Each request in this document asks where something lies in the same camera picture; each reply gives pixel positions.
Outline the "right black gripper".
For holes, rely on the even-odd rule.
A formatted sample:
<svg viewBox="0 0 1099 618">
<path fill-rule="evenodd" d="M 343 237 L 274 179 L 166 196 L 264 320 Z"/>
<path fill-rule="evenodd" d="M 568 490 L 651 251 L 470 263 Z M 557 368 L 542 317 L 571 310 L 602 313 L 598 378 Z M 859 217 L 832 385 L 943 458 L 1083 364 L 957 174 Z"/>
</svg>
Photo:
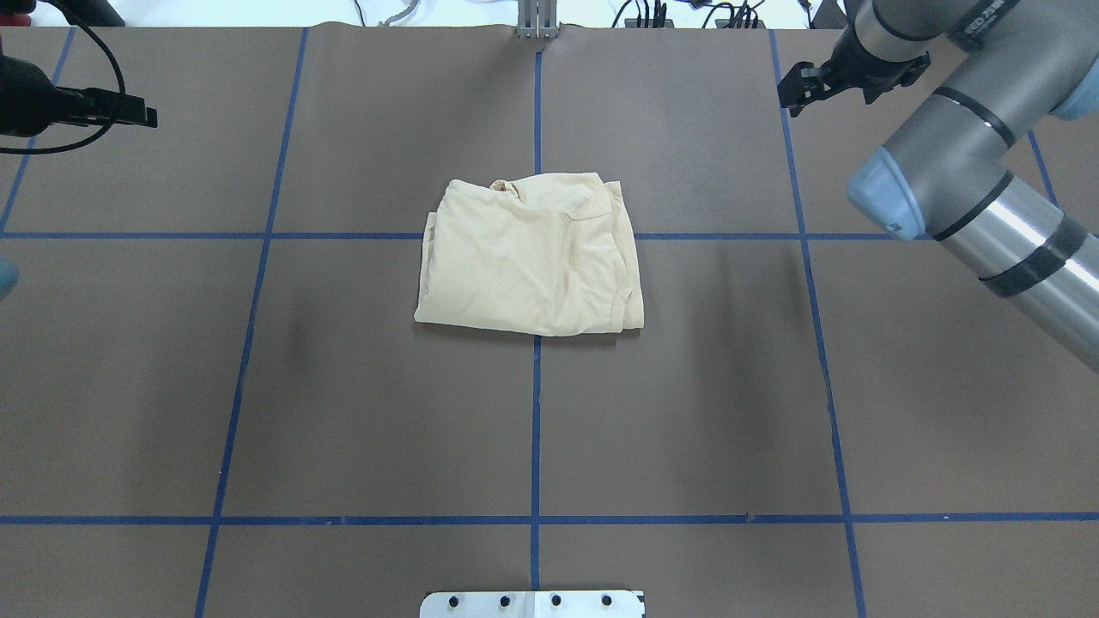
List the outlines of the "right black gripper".
<svg viewBox="0 0 1099 618">
<path fill-rule="evenodd" d="M 930 52 L 900 62 L 876 58 L 855 32 L 847 30 L 837 40 L 831 58 L 820 67 L 812 62 L 793 63 L 778 82 L 777 93 L 790 118 L 799 117 L 809 104 L 852 88 L 862 90 L 864 102 L 872 104 L 895 87 L 914 85 L 930 65 Z"/>
</svg>

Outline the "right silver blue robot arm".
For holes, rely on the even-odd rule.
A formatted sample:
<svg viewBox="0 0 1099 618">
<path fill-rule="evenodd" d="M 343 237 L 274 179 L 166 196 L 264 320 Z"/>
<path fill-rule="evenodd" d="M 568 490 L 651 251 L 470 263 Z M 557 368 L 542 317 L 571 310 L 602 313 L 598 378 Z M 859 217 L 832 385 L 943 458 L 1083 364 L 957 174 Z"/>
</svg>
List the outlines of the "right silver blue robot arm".
<svg viewBox="0 0 1099 618">
<path fill-rule="evenodd" d="M 1096 16 L 1095 1 L 864 1 L 828 60 L 796 63 L 777 86 L 792 117 L 850 89 L 872 103 L 918 81 L 935 38 L 964 52 L 848 199 L 896 239 L 937 241 L 1091 369 L 1096 236 L 1002 157 L 1042 118 L 1096 112 Z"/>
</svg>

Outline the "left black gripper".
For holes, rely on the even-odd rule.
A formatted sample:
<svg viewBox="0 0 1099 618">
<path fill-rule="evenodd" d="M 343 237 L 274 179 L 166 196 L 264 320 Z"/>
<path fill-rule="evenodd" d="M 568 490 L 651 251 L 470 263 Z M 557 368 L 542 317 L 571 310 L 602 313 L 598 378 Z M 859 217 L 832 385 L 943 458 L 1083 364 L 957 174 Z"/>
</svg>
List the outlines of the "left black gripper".
<svg viewBox="0 0 1099 618">
<path fill-rule="evenodd" d="M 1 134 L 38 136 L 54 123 L 82 111 L 87 125 L 121 124 L 156 129 L 156 109 L 137 95 L 106 89 L 84 89 L 82 96 L 52 85 L 38 66 L 27 60 L 1 58 Z"/>
</svg>

